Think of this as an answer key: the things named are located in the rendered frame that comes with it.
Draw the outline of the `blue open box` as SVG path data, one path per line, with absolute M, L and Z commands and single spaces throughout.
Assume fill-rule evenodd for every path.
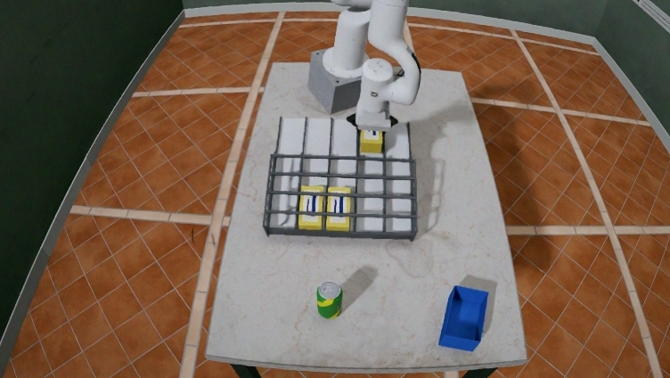
M 453 290 L 448 298 L 438 345 L 473 351 L 481 342 L 487 299 L 488 296 L 479 290 Z

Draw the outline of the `grey metal grid rack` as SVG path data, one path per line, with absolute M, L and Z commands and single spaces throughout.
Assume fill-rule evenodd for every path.
M 277 158 L 275 172 L 299 172 L 299 158 Z M 303 159 L 302 173 L 327 174 L 327 159 Z M 331 160 L 330 174 L 355 175 L 355 160 Z M 359 160 L 358 175 L 383 176 L 383 161 Z M 410 164 L 386 161 L 386 176 L 409 177 Z M 302 177 L 301 186 L 323 186 L 327 177 Z M 330 177 L 329 187 L 350 188 L 355 193 L 355 178 Z M 274 176 L 274 191 L 298 191 L 298 177 Z M 383 194 L 383 179 L 358 178 L 357 193 Z M 411 196 L 410 181 L 386 180 L 386 195 Z M 271 210 L 296 211 L 297 195 L 273 194 Z M 323 196 L 325 212 L 326 196 Z M 350 197 L 350 213 L 355 213 L 355 197 Z M 357 198 L 357 213 L 383 214 L 383 199 Z M 411 215 L 411 200 L 386 199 L 386 215 Z M 323 216 L 323 227 L 324 230 Z M 354 231 L 355 218 L 349 217 L 349 231 Z M 271 214 L 270 227 L 294 228 L 295 215 Z M 383 232 L 383 218 L 357 218 L 356 231 Z M 386 218 L 386 232 L 411 233 L 410 218 Z

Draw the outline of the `yellow butter carton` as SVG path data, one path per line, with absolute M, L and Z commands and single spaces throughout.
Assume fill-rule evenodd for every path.
M 380 153 L 382 131 L 361 130 L 360 152 Z
M 301 186 L 301 192 L 323 193 L 323 186 Z M 299 211 L 323 212 L 323 196 L 300 195 Z M 298 227 L 322 230 L 323 216 L 299 215 Z
M 329 187 L 328 193 L 350 193 L 350 188 Z M 327 212 L 349 213 L 350 197 L 328 196 Z M 327 216 L 326 230 L 349 231 L 349 217 Z

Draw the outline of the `green and yellow drink can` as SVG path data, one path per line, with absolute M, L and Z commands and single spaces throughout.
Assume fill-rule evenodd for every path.
M 333 282 L 326 281 L 322 283 L 316 292 L 318 313 L 327 319 L 333 319 L 341 313 L 342 310 L 342 289 Z

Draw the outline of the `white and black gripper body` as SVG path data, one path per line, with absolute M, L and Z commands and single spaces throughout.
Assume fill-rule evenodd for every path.
M 390 104 L 388 104 L 388 107 L 385 110 L 386 119 L 389 119 L 389 116 L 390 116 L 390 108 L 389 107 L 390 107 Z M 355 118 L 355 121 L 356 121 L 357 125 L 358 125 L 358 118 L 363 118 L 363 117 L 364 117 L 364 108 L 360 104 L 360 99 L 359 99 L 359 101 L 357 103 L 357 107 L 356 107 L 356 118 Z

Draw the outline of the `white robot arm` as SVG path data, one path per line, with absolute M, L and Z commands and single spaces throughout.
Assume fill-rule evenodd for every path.
M 389 132 L 390 119 L 385 119 L 388 102 L 412 105 L 421 82 L 418 59 L 403 40 L 409 0 L 331 1 L 352 7 L 339 15 L 334 47 L 324 53 L 323 66 L 339 78 L 362 77 L 360 104 L 364 117 L 358 118 L 358 129 Z M 367 40 L 397 60 L 404 77 L 394 75 L 388 61 L 370 59 L 364 52 Z

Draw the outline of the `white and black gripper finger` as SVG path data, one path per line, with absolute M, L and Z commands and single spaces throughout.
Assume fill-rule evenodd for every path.
M 389 119 L 390 119 L 390 126 L 391 126 L 391 127 L 393 127 L 393 125 L 395 125 L 395 124 L 398 123 L 398 122 L 397 122 L 397 119 L 394 118 L 394 117 L 391 116 L 391 115 L 389 116 Z M 382 137 L 383 137 L 384 134 L 386 134 L 386 131 L 382 131 Z
M 361 135 L 361 130 L 358 129 L 358 125 L 356 124 L 355 118 L 356 118 L 356 113 L 354 113 L 350 116 L 347 116 L 347 122 L 351 123 L 351 125 L 356 127 L 356 133 L 359 133 L 358 136 L 360 136 Z

